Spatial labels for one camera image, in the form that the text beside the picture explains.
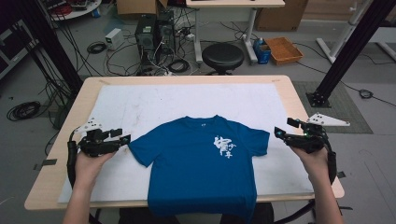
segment stool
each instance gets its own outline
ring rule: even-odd
[[[245,60],[244,52],[231,44],[214,44],[204,49],[202,59],[209,67],[216,71],[210,72],[207,76],[215,73],[219,75],[230,75],[227,70],[234,70]]]

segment human arm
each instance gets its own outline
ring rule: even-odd
[[[90,200],[96,177],[103,164],[115,153],[108,153],[97,158],[91,158],[83,152],[78,153],[76,163],[76,182],[73,193],[67,205],[63,224],[87,224],[90,213]]]
[[[291,149],[303,162],[304,168],[308,172],[309,180],[314,188],[317,223],[344,223],[329,179],[327,149],[323,148],[310,154],[296,147],[292,147]]]

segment t-shirt sleeve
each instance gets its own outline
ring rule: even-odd
[[[267,154],[270,134],[264,130],[251,129],[243,124],[238,125],[238,135],[252,156]]]
[[[163,150],[163,131],[161,126],[132,141],[128,147],[136,160],[148,167]]]

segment t-shirt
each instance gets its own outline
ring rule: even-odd
[[[252,157],[267,154],[269,133],[227,120],[185,117],[129,144],[152,163],[148,208],[157,216],[232,214],[247,222],[257,199]]]

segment white bracket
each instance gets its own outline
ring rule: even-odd
[[[313,123],[321,126],[350,126],[349,121],[343,121],[340,119],[334,119],[332,117],[316,113],[314,116],[309,118],[307,123]]]
[[[88,122],[76,128],[75,133],[85,133],[87,131],[92,131],[100,128],[102,128],[102,124],[97,122],[95,118],[91,118],[90,120],[88,120]]]

